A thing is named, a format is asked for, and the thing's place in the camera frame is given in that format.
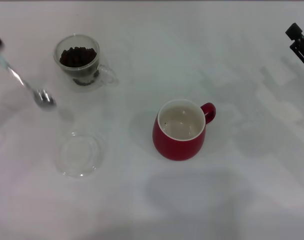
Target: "glass handle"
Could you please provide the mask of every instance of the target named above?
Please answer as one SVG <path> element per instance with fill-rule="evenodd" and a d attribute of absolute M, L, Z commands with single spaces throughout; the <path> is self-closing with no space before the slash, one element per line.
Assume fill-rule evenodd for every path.
<path fill-rule="evenodd" d="M 103 80 L 105 85 L 112 85 L 114 82 L 117 81 L 116 74 L 108 66 L 99 64 L 97 69 L 98 69 L 99 74 L 104 73 L 105 75 L 108 76 L 108 77 L 105 77 Z"/>

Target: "glass mug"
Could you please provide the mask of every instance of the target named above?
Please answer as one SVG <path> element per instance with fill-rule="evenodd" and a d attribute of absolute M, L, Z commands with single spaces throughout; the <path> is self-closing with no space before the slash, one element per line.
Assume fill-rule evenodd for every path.
<path fill-rule="evenodd" d="M 85 47 L 94 49 L 96 52 L 95 58 L 87 65 L 81 67 L 68 67 L 60 63 L 60 58 L 64 50 L 69 50 L 74 47 Z M 113 70 L 109 67 L 100 64 L 100 47 L 98 43 L 89 36 L 74 34 L 61 40 L 54 49 L 54 60 L 57 65 L 74 83 L 79 86 L 92 87 L 94 83 L 99 82 L 98 86 L 110 85 L 117 80 Z"/>

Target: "mug handle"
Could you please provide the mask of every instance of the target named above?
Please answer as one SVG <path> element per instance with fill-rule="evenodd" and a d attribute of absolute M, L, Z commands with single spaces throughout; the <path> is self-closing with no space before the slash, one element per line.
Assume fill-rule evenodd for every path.
<path fill-rule="evenodd" d="M 215 106 L 208 102 L 201 107 L 202 111 L 205 114 L 205 124 L 209 124 L 215 118 L 216 108 Z"/>
<path fill-rule="evenodd" d="M 99 64 L 98 67 L 97 67 L 97 70 L 98 70 L 99 73 L 105 73 L 106 75 L 109 76 L 108 80 L 104 81 L 105 85 L 108 86 L 108 85 L 112 85 L 114 82 L 117 82 L 116 74 L 108 66 Z"/>

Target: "cup rim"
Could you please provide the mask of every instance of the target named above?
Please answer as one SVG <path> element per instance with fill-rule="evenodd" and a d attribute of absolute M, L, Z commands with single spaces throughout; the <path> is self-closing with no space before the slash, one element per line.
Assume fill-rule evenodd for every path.
<path fill-rule="evenodd" d="M 162 110 L 168 105 L 168 104 L 170 104 L 170 103 L 172 103 L 172 102 L 176 102 L 176 101 L 185 101 L 185 102 L 189 102 L 189 103 L 191 103 L 192 105 L 194 105 L 194 106 L 196 106 L 196 108 L 197 109 L 199 109 L 200 110 L 200 112 L 202 112 L 202 116 L 203 116 L 203 126 L 202 126 L 202 129 L 200 130 L 200 132 L 196 135 L 196 136 L 194 136 L 194 137 L 192 137 L 192 138 L 188 138 L 188 139 L 177 139 L 177 138 L 174 138 L 174 137 L 172 137 L 172 136 L 170 136 L 169 134 L 167 134 L 164 130 L 163 130 L 163 128 L 161 127 L 161 124 L 160 124 L 160 112 L 162 112 Z M 162 107 L 161 107 L 161 109 L 158 111 L 158 114 L 157 114 L 157 123 L 158 123 L 158 127 L 162 130 L 162 132 L 167 136 L 167 137 L 169 137 L 170 139 L 173 139 L 173 140 L 175 140 L 175 141 L 179 141 L 179 142 L 187 142 L 187 141 L 191 141 L 191 140 L 193 140 L 193 139 L 196 139 L 198 136 L 200 136 L 201 135 L 201 133 L 204 131 L 204 128 L 205 128 L 205 123 L 206 123 L 206 121 L 205 121 L 205 114 L 204 114 L 204 112 L 202 111 L 202 109 L 201 109 L 201 107 L 199 106 L 199 105 L 197 105 L 196 103 L 194 103 L 194 102 L 192 102 L 191 100 L 188 100 L 188 99 L 184 99 L 184 98 L 177 98 L 177 99 L 173 99 L 173 100 L 170 100 L 170 101 L 168 101 L 167 103 L 165 103 Z"/>
<path fill-rule="evenodd" d="M 96 57 L 90 63 L 88 63 L 84 66 L 81 66 L 81 67 L 69 67 L 69 66 L 65 66 L 65 65 L 61 64 L 59 59 L 57 59 L 57 57 L 56 57 L 56 50 L 57 50 L 58 45 L 61 44 L 66 39 L 73 38 L 73 37 L 78 37 L 78 36 L 86 37 L 86 38 L 90 39 L 91 41 L 93 41 L 93 43 L 96 45 L 96 48 L 97 48 Z M 73 35 L 70 35 L 70 36 L 67 36 L 67 37 L 63 38 L 62 40 L 60 40 L 56 44 L 56 46 L 54 48 L 54 51 L 53 51 L 53 58 L 54 58 L 55 62 L 57 63 L 57 65 L 60 66 L 62 69 L 69 70 L 69 71 L 78 71 L 78 70 L 86 69 L 89 66 L 91 66 L 98 59 L 99 53 L 100 53 L 100 46 L 98 45 L 98 42 L 95 39 L 91 38 L 90 36 L 83 35 L 83 34 L 73 34 Z"/>

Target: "glass cup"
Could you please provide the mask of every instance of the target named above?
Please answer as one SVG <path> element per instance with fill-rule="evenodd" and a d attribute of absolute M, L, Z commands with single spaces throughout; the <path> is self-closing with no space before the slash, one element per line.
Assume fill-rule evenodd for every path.
<path fill-rule="evenodd" d="M 85 177 L 100 167 L 104 150 L 101 135 L 74 130 L 59 139 L 55 165 L 66 176 Z"/>
<path fill-rule="evenodd" d="M 68 67 L 60 63 L 60 58 L 64 50 L 74 47 L 85 47 L 94 49 L 96 57 L 87 65 L 81 67 Z M 57 65 L 66 73 L 66 75 L 74 83 L 79 86 L 92 86 L 94 83 L 100 82 L 101 85 L 111 85 L 117 78 L 113 70 L 100 64 L 100 47 L 98 43 L 89 36 L 74 34 L 61 40 L 54 49 L 54 60 Z"/>

